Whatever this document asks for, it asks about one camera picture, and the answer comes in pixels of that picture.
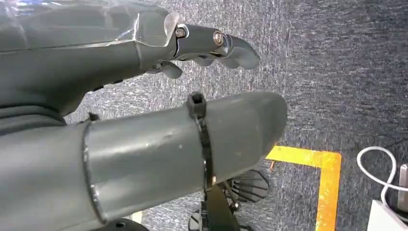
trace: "gray carpet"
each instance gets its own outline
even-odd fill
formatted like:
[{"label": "gray carpet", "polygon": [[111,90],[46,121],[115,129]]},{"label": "gray carpet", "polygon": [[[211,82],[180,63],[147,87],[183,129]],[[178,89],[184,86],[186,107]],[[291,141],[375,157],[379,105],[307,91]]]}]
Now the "gray carpet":
[{"label": "gray carpet", "polygon": [[[370,201],[381,186],[358,169],[366,146],[387,146],[399,163],[408,162],[408,2],[404,0],[163,0],[184,22],[217,27],[250,41],[262,58],[253,71],[180,63],[184,75],[169,80],[144,75],[88,94],[67,120],[86,112],[102,118],[175,107],[200,90],[209,99],[244,91],[274,91],[289,106],[282,145],[340,151],[343,156],[336,230],[367,227]],[[372,153],[369,170],[388,177],[389,160]],[[239,220],[256,231],[311,231],[316,222],[320,172],[268,161],[260,170],[274,187]],[[395,192],[390,194],[395,204]],[[152,231],[187,230],[198,208],[195,193],[145,212]]]}]

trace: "gray plastic casing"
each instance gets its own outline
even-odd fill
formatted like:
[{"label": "gray plastic casing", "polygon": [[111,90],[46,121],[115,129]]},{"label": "gray plastic casing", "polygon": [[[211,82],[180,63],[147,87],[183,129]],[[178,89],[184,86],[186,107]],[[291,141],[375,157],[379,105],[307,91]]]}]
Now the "gray plastic casing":
[{"label": "gray plastic casing", "polygon": [[165,36],[168,14],[140,0],[1,1],[0,52],[144,42]]},{"label": "gray plastic casing", "polygon": [[[208,103],[217,182],[253,168],[282,135],[273,93]],[[0,224],[7,231],[87,231],[200,190],[204,160],[186,107],[0,137]]]}]

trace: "black zip tie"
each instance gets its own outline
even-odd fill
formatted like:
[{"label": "black zip tie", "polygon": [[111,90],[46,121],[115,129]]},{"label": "black zip tie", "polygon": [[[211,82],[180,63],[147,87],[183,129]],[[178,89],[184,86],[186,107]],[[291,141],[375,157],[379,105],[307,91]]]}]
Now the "black zip tie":
[{"label": "black zip tie", "polygon": [[213,169],[213,154],[211,150],[210,136],[208,134],[207,124],[205,122],[207,102],[204,95],[200,92],[193,92],[187,97],[187,109],[189,110],[190,118],[197,123],[200,134],[200,142],[202,147],[202,155],[204,159],[204,192],[211,190],[216,177]]}]

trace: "plastic wrap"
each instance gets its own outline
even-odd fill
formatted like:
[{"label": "plastic wrap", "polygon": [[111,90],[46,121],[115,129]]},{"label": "plastic wrap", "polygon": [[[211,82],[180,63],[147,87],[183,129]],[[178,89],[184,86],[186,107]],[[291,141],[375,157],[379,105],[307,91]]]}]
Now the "plastic wrap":
[{"label": "plastic wrap", "polygon": [[2,0],[0,51],[136,41],[164,47],[179,14],[136,0]]}]

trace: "screw head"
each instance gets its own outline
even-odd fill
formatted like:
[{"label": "screw head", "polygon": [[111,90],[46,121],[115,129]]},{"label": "screw head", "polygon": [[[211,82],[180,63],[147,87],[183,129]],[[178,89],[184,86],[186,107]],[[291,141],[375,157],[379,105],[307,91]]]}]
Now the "screw head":
[{"label": "screw head", "polygon": [[214,32],[214,36],[213,36],[214,42],[216,43],[217,46],[221,46],[222,44],[224,44],[224,36],[222,35],[221,31],[216,30]]},{"label": "screw head", "polygon": [[162,69],[162,64],[154,64],[154,65],[153,65],[153,69],[155,69],[155,70],[160,70],[160,69]]},{"label": "screw head", "polygon": [[186,31],[183,28],[176,29],[176,37],[178,39],[186,37]]}]

